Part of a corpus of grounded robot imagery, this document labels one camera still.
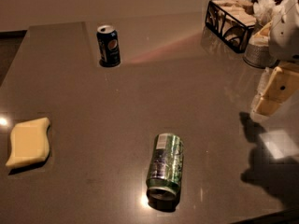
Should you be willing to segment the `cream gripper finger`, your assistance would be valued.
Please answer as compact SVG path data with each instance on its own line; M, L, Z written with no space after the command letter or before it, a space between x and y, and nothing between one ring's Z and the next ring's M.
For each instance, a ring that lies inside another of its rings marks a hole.
M268 22L260 31L256 33L257 36L269 36L272 22Z
M273 115L298 89L297 63L280 63L274 69L265 68L251 104L251 114Z

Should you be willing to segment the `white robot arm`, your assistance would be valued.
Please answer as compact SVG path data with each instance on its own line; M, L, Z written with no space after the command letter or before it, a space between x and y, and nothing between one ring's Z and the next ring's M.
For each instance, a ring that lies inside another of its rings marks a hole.
M278 65L264 69L253 98L250 114L258 121L272 116L299 90L299 0L287 0L258 35L263 31Z

